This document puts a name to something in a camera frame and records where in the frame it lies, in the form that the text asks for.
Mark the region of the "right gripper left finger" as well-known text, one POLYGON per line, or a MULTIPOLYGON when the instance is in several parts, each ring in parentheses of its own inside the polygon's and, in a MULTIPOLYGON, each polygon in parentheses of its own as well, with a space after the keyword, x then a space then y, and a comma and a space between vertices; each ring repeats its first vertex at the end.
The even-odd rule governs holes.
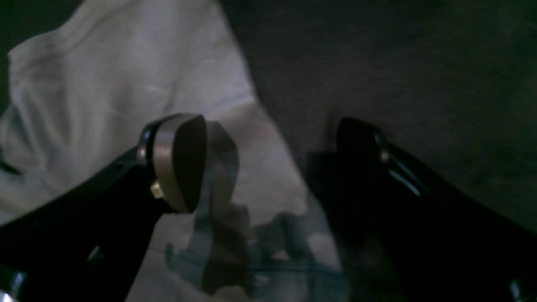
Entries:
POLYGON ((1 227, 2 302, 124 302, 163 214, 192 214, 203 115, 148 124, 137 146, 75 189, 1 227))

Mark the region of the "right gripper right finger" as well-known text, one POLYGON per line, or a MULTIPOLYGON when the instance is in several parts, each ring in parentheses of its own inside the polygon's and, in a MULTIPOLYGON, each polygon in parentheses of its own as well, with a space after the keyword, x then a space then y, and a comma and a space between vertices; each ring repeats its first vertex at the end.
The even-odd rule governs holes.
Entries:
POLYGON ((486 208, 357 118, 336 150, 308 155, 307 180, 357 297, 535 302, 536 233, 486 208))

